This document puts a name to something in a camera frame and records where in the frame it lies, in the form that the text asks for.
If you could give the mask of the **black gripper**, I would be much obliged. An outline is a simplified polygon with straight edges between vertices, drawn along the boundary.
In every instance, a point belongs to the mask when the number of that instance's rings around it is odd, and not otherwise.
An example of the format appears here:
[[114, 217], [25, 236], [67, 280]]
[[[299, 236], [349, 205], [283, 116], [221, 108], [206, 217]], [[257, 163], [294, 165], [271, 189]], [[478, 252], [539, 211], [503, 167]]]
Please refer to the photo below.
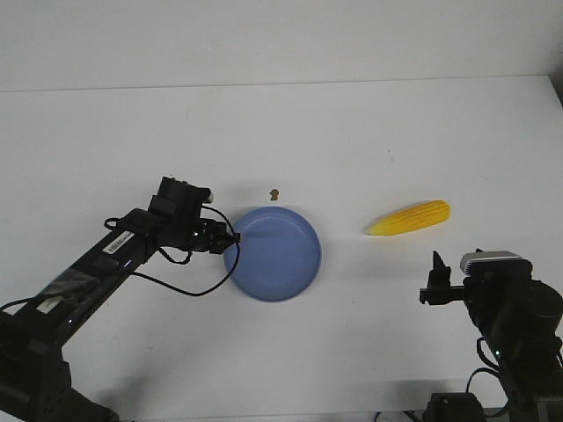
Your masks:
[[156, 217], [151, 232], [156, 247], [222, 254], [237, 244], [240, 235], [230, 233], [227, 222], [201, 216], [205, 205], [184, 200], [180, 195], [179, 180], [163, 177], [148, 207], [148, 212]]
[[448, 304], [463, 302], [466, 299], [464, 286], [450, 284], [450, 268], [445, 265], [437, 251], [433, 251], [433, 268], [428, 276], [427, 286], [420, 289], [419, 300], [422, 304]]

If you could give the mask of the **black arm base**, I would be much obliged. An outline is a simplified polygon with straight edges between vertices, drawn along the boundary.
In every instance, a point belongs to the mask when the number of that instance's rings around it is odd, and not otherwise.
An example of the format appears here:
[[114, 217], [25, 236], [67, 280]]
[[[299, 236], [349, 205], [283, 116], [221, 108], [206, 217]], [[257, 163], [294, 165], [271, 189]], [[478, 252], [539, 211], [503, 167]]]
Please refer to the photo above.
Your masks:
[[486, 421], [484, 409], [472, 393], [433, 393], [422, 414], [424, 422]]

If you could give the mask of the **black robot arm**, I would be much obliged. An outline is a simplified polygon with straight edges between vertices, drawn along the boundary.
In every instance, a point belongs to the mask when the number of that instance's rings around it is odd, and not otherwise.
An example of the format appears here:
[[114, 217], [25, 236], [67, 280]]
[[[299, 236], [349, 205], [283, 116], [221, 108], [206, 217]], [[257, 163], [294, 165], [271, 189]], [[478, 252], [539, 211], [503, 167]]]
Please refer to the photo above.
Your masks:
[[562, 419], [562, 296], [532, 277], [529, 260], [509, 251], [476, 250], [463, 255], [464, 282], [450, 283], [451, 269], [438, 253], [420, 302], [430, 306], [461, 301], [488, 346], [483, 372], [493, 374], [507, 397], [512, 421]]
[[109, 230], [37, 295], [1, 308], [1, 409], [23, 421], [117, 421], [119, 415], [72, 386], [62, 348], [156, 253], [222, 254], [240, 235], [227, 217], [201, 217], [208, 188], [164, 177], [145, 209], [110, 217]]

